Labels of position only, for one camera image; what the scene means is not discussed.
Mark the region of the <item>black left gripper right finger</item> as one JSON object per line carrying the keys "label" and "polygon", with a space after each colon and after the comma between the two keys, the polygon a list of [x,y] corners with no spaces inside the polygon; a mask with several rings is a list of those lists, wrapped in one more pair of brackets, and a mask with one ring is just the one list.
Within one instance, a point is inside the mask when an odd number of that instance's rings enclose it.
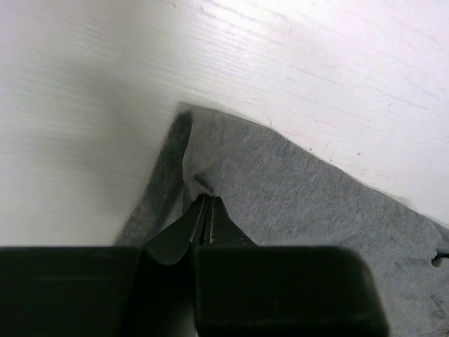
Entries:
{"label": "black left gripper right finger", "polygon": [[339,246],[258,246],[219,197],[194,240],[200,336],[388,336],[372,273]]}

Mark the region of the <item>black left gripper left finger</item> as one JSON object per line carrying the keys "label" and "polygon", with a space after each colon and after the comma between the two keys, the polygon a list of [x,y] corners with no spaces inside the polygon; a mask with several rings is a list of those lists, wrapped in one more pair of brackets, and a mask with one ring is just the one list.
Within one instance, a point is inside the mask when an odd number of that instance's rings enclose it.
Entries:
{"label": "black left gripper left finger", "polygon": [[195,336],[199,197],[142,246],[1,250],[2,336]]}

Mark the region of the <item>grey drawstring shorts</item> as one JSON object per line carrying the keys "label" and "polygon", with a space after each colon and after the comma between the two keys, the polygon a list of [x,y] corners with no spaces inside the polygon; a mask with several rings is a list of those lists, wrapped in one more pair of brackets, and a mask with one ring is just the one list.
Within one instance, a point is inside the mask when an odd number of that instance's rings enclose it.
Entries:
{"label": "grey drawstring shorts", "polygon": [[200,194],[223,199],[258,244],[336,244],[375,276],[393,336],[448,335],[448,230],[281,134],[185,105],[137,206],[116,239],[139,246]]}

